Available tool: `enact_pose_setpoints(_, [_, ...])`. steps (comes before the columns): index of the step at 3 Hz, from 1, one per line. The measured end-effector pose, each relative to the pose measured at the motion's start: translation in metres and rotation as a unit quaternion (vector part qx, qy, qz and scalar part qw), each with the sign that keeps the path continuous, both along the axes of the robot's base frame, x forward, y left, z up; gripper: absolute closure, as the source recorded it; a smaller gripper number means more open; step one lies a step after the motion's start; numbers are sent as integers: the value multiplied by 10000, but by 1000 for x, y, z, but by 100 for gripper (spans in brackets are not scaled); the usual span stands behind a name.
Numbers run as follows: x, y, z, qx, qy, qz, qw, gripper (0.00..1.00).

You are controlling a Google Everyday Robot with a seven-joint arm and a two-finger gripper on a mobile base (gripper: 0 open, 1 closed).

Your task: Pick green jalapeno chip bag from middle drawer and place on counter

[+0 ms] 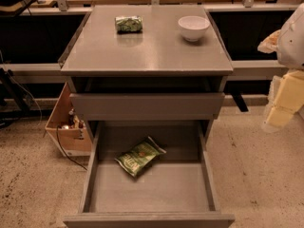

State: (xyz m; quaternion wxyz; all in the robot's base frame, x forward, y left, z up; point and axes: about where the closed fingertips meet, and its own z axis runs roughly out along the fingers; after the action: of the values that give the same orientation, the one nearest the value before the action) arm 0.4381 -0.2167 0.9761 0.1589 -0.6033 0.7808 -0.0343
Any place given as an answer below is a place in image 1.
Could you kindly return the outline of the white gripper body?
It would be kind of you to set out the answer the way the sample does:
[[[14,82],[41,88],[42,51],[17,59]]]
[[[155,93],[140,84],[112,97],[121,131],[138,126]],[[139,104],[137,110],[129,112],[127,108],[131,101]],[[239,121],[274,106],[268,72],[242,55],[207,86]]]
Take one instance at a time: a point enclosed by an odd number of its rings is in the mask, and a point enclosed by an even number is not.
[[[290,71],[280,80],[275,108],[295,114],[304,105],[304,72]]]

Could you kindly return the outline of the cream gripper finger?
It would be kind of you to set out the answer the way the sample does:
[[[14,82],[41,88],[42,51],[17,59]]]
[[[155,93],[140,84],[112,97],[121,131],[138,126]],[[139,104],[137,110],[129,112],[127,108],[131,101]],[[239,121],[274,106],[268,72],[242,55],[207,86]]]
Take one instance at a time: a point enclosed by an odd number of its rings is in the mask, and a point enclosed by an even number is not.
[[[294,116],[295,112],[287,108],[267,106],[264,111],[262,129],[274,133],[282,129]]]
[[[280,29],[271,33],[258,45],[257,50],[263,53],[277,52],[279,35]]]

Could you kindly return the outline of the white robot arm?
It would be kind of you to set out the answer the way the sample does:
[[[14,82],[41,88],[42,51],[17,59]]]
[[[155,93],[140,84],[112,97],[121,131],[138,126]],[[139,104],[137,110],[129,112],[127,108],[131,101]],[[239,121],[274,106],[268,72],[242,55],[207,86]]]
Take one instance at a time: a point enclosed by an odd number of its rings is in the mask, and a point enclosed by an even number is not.
[[[283,128],[304,106],[304,4],[300,4],[281,29],[257,47],[275,52],[277,61],[289,70],[271,82],[262,129],[272,133]]]

